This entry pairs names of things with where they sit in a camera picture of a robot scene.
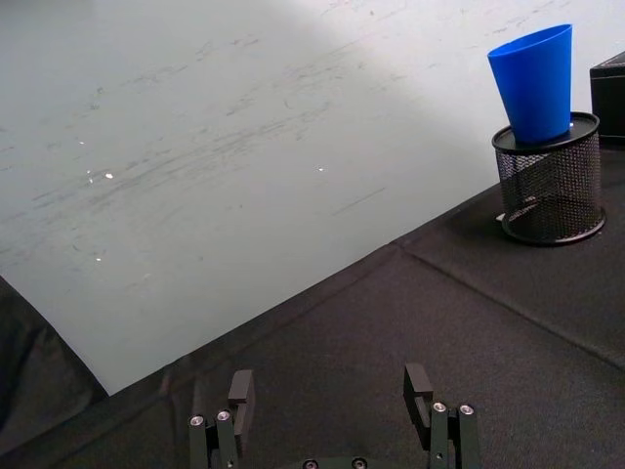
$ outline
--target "blue cup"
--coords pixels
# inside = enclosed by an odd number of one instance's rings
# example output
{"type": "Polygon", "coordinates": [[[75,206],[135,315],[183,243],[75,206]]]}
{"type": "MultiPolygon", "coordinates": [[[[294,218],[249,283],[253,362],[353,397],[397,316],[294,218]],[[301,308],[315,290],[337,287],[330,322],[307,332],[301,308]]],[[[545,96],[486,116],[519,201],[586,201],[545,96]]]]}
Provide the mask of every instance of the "blue cup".
{"type": "Polygon", "coordinates": [[[573,26],[528,34],[488,54],[515,138],[538,144],[568,131],[573,26]]]}

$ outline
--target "black fabric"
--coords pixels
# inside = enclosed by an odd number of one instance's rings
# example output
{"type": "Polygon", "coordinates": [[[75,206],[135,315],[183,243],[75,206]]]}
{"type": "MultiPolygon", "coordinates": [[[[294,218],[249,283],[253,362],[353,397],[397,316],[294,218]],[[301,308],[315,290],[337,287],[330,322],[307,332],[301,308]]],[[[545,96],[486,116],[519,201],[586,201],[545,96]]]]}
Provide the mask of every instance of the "black fabric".
{"type": "Polygon", "coordinates": [[[607,222],[591,239],[537,249],[510,242],[497,190],[408,235],[403,246],[442,273],[625,370],[625,153],[604,151],[607,222]]]}
{"type": "Polygon", "coordinates": [[[105,397],[57,332],[0,278],[0,454],[105,397]]]}
{"type": "Polygon", "coordinates": [[[615,332],[625,293],[615,287],[620,265],[605,257],[621,256],[625,208],[610,193],[622,190],[625,160],[604,163],[615,222],[601,237],[514,244],[492,221],[490,190],[0,457],[0,467],[187,468],[188,417],[223,407],[232,374],[253,368],[244,469],[351,454],[425,468],[401,397],[406,362],[422,363],[450,404],[478,409],[485,468],[625,467],[615,332]]]}

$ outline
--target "black box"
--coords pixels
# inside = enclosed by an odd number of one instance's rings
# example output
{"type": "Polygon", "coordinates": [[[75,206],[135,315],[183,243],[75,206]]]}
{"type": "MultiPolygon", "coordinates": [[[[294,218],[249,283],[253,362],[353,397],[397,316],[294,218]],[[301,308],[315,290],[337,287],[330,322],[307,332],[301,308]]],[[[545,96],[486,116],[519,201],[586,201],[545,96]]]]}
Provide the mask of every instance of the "black box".
{"type": "Polygon", "coordinates": [[[625,144],[625,52],[590,69],[590,89],[601,142],[625,144]]]}

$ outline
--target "black mesh pencil holder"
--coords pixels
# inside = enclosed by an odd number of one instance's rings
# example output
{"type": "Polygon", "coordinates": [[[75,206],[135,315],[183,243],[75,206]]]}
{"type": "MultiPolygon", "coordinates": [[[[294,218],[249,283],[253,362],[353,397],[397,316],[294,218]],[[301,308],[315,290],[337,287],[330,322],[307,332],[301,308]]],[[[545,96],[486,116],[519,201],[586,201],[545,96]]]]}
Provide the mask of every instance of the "black mesh pencil holder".
{"type": "Polygon", "coordinates": [[[598,127],[595,115],[573,112],[570,130],[544,144],[516,142],[511,127],[495,134],[492,144],[507,235],[531,244],[558,245],[601,229],[605,214],[598,127]]]}

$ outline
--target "screw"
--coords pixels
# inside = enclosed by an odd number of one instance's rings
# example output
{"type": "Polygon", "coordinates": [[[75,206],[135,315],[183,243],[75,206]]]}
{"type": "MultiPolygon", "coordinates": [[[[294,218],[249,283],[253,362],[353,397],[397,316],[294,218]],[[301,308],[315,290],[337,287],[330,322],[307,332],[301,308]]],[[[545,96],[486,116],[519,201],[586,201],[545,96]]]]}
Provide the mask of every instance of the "screw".
{"type": "Polygon", "coordinates": [[[202,423],[204,423],[204,417],[201,415],[195,415],[188,423],[190,423],[192,427],[199,427],[202,423]]]}
{"type": "Polygon", "coordinates": [[[471,415],[474,412],[473,408],[470,405],[466,404],[460,405],[460,411],[465,415],[471,415]]]}
{"type": "Polygon", "coordinates": [[[361,457],[358,457],[354,461],[352,461],[352,467],[354,469],[367,469],[367,461],[365,461],[361,457]]]}

